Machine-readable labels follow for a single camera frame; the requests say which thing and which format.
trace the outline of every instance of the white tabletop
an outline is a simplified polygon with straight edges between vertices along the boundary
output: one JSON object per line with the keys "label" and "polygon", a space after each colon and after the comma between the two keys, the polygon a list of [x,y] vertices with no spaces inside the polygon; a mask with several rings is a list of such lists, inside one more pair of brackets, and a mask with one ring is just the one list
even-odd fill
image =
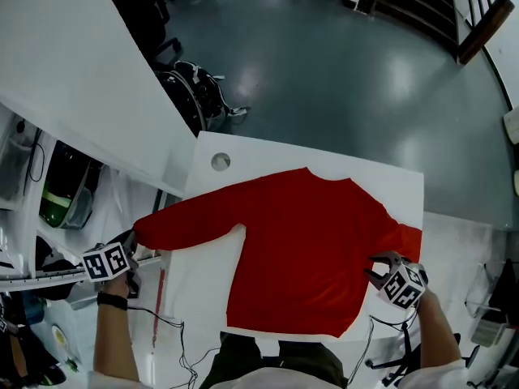
{"label": "white tabletop", "polygon": [[[226,170],[216,171],[211,160],[221,152],[229,156],[230,166]],[[422,228],[421,173],[331,152],[234,135],[199,134],[184,199],[302,167],[308,167],[313,174],[329,180],[351,177],[381,202],[395,220]],[[307,193],[319,194],[318,191]],[[227,300],[245,235],[245,227],[239,225],[215,241],[172,252],[165,291],[165,314],[181,318],[189,324],[191,331],[200,335],[214,336],[218,331],[230,331],[276,340],[337,340],[332,336],[281,335],[226,326]],[[390,323],[400,322],[407,315],[381,301],[376,296],[376,289],[369,285],[361,312],[339,340],[365,340],[370,314]],[[394,336],[396,333],[391,327],[379,326],[375,328],[373,338]]]}

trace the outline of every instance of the chair wheel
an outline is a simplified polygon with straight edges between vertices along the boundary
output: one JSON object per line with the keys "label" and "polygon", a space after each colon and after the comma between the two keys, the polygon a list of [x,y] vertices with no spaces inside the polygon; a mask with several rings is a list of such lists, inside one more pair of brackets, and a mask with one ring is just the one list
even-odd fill
{"label": "chair wheel", "polygon": [[175,52],[180,52],[182,50],[182,44],[179,39],[173,39],[173,50]]}

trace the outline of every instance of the white sleeve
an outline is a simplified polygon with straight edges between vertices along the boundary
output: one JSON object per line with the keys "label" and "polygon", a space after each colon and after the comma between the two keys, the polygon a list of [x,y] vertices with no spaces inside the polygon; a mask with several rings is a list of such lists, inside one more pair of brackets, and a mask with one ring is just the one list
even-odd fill
{"label": "white sleeve", "polygon": [[88,389],[152,389],[140,382],[112,378],[97,372],[88,373]]}
{"label": "white sleeve", "polygon": [[466,383],[467,369],[461,359],[448,365],[415,370],[401,380],[398,389],[459,389]]}

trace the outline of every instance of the person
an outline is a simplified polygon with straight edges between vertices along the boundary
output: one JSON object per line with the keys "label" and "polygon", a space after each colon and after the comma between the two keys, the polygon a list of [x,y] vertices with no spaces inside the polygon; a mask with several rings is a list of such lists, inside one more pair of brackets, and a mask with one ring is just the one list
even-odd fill
{"label": "person", "polygon": [[[139,388],[131,349],[126,274],[105,284],[97,314],[94,372],[90,388]],[[465,386],[465,363],[438,297],[427,290],[418,304],[421,368],[405,376],[399,389],[458,389]],[[346,387],[341,361],[321,343],[280,341],[279,357],[261,357],[252,337],[221,333],[220,352],[200,389],[333,389]]]}

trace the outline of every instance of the hand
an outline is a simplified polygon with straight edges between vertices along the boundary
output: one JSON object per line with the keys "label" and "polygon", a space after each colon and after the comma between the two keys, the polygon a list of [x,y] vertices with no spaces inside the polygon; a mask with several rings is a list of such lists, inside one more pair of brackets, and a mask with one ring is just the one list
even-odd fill
{"label": "hand", "polygon": [[103,285],[103,293],[128,298],[130,287],[127,284],[127,273],[123,272],[113,280],[106,281]]}

